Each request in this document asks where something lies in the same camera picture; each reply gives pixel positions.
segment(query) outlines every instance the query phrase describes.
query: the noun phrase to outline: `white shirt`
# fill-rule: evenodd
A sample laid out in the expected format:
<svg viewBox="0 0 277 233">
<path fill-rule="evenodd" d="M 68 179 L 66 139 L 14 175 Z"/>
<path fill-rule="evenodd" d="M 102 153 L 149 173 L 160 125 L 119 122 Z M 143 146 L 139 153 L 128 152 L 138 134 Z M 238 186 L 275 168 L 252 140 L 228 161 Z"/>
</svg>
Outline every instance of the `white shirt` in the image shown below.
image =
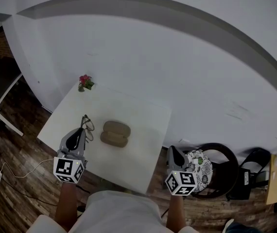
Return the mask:
<svg viewBox="0 0 277 233">
<path fill-rule="evenodd" d="M 40 215 L 27 233 L 66 233 L 55 221 Z M 85 212 L 69 233 L 172 233 L 162 225 L 153 201 L 127 193 L 102 191 L 92 194 Z M 179 233 L 198 233 L 184 227 Z"/>
</svg>

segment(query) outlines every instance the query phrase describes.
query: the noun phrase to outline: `wooden floor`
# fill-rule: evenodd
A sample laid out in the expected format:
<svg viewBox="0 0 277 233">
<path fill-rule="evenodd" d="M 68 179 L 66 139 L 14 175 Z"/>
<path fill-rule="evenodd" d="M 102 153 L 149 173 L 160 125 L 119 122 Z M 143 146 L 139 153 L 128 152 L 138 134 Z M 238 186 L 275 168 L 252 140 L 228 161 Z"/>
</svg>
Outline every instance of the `wooden floor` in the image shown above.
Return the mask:
<svg viewBox="0 0 277 233">
<path fill-rule="evenodd" d="M 42 160 L 53 158 L 55 152 L 40 143 L 36 136 L 48 120 L 46 112 L 24 82 L 19 82 L 0 105 L 1 113 L 16 125 L 24 136 L 6 129 L 0 132 L 0 168 L 7 162 L 17 176 L 23 176 Z M 0 233 L 26 232 L 40 214 L 54 217 L 61 183 L 52 173 L 53 162 L 44 162 L 24 179 L 15 178 L 7 166 L 0 183 Z M 170 195 L 162 189 L 166 175 L 166 151 L 162 150 L 147 196 L 164 212 L 169 206 Z M 36 197 L 54 205 L 48 205 L 20 193 Z M 101 179 L 84 172 L 79 185 L 91 193 L 103 185 Z M 77 189 L 79 204 L 85 205 L 88 194 Z M 253 189 L 249 200 L 227 202 L 225 197 L 216 200 L 185 199 L 185 212 L 189 225 L 202 233 L 221 232 L 226 221 L 256 227 L 263 232 L 273 232 L 277 227 L 277 214 L 264 203 L 265 192 Z"/>
</svg>

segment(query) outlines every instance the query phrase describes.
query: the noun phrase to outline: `black chair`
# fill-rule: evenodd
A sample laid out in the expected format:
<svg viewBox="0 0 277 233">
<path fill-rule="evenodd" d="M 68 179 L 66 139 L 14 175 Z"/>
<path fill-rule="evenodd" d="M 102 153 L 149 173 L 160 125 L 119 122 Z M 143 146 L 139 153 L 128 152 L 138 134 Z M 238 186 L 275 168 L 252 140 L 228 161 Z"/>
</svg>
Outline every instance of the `black chair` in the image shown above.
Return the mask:
<svg viewBox="0 0 277 233">
<path fill-rule="evenodd" d="M 229 200 L 248 200 L 250 197 L 251 189 L 258 187 L 256 185 L 256 177 L 263 170 L 270 161 L 271 154 L 269 151 L 262 148 L 251 149 L 251 153 L 239 166 L 238 179 L 233 189 L 226 194 Z M 250 170 L 242 168 L 247 162 L 255 162 L 261 166 L 257 173 L 251 173 Z"/>
<path fill-rule="evenodd" d="M 202 152 L 216 150 L 224 155 L 228 161 L 221 164 L 211 162 L 213 175 L 210 184 L 203 191 L 193 192 L 192 196 L 201 200 L 213 200 L 227 194 L 234 187 L 238 177 L 239 166 L 235 154 L 220 143 L 206 143 L 199 149 Z"/>
</svg>

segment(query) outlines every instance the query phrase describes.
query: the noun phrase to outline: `red flower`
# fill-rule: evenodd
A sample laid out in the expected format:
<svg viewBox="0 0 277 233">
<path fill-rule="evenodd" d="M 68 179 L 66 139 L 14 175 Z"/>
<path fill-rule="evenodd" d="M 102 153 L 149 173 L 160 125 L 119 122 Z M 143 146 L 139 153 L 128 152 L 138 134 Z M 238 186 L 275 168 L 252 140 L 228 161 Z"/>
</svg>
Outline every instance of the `red flower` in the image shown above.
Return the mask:
<svg viewBox="0 0 277 233">
<path fill-rule="evenodd" d="M 81 82 L 82 85 L 85 85 L 86 82 L 87 82 L 89 79 L 91 79 L 91 77 L 88 76 L 88 75 L 86 75 L 86 74 L 79 77 L 79 81 Z"/>
</svg>

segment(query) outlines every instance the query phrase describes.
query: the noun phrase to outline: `white table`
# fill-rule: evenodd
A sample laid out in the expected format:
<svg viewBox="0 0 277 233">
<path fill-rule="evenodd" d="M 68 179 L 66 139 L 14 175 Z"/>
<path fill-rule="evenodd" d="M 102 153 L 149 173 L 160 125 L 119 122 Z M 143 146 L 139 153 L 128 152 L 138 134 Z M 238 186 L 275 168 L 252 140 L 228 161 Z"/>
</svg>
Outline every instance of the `white table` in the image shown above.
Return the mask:
<svg viewBox="0 0 277 233">
<path fill-rule="evenodd" d="M 58 151 L 63 136 L 79 128 L 84 114 L 95 126 L 94 140 L 86 144 L 86 169 L 128 189 L 146 193 L 161 151 L 171 110 L 95 85 L 78 91 L 78 83 L 53 112 L 38 139 Z M 131 128 L 123 149 L 100 141 L 103 125 L 115 120 Z"/>
</svg>

